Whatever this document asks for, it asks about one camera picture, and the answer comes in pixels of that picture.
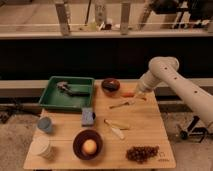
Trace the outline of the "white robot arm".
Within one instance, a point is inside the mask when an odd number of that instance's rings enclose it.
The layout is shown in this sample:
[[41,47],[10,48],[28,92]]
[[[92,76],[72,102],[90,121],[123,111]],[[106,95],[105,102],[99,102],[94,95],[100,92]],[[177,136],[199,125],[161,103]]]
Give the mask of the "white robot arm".
[[181,76],[178,68],[179,61],[175,57],[152,58],[148,71],[138,80],[135,92],[140,95],[149,93],[160,82],[166,83],[213,133],[213,95]]

